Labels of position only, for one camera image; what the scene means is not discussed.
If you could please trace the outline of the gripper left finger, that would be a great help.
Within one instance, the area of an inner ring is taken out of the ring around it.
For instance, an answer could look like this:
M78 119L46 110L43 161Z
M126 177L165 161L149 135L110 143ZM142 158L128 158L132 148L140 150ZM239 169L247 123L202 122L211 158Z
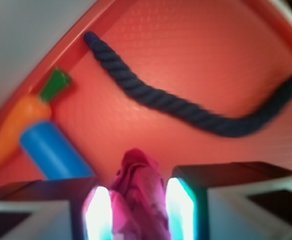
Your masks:
M109 191L97 178L0 187L0 240L111 240Z

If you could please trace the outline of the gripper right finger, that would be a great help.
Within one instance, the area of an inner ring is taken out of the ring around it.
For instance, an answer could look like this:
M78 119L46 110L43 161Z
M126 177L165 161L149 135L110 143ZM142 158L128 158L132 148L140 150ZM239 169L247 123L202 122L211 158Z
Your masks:
M292 170L261 161L178 165L167 182L174 240L292 240Z

